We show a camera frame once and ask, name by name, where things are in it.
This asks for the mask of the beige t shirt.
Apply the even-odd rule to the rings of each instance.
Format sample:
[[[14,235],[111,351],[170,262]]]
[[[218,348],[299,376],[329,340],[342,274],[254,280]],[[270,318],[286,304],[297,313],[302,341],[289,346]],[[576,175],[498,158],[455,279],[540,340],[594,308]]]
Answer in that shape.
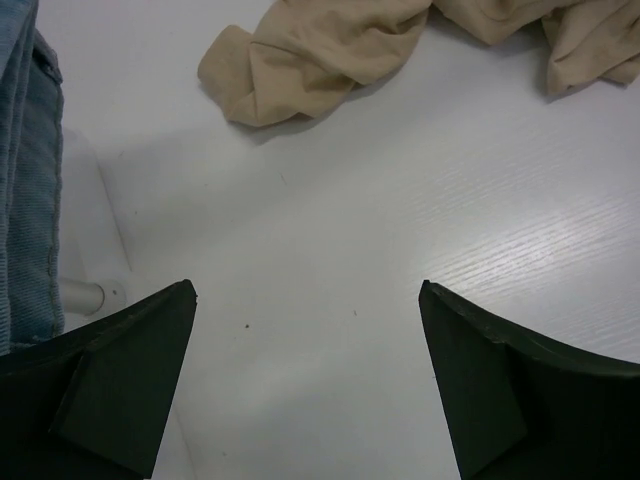
[[[221,31],[197,76],[230,122],[315,118],[401,68],[431,10],[488,45],[540,23],[552,95],[597,79],[627,85],[639,75],[635,1],[277,1],[254,31]]]

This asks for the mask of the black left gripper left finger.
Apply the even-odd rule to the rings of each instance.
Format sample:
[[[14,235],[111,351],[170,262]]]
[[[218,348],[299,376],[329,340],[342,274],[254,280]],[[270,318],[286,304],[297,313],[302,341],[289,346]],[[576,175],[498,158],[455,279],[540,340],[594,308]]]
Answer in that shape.
[[[195,312],[183,280],[2,356],[2,478],[151,478]]]

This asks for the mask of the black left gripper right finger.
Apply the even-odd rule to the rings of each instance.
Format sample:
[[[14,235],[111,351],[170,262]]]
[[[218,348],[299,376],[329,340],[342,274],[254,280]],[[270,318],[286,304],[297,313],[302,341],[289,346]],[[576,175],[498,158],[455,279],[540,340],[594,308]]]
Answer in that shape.
[[[423,329],[463,479],[636,479],[639,366],[426,281]]]

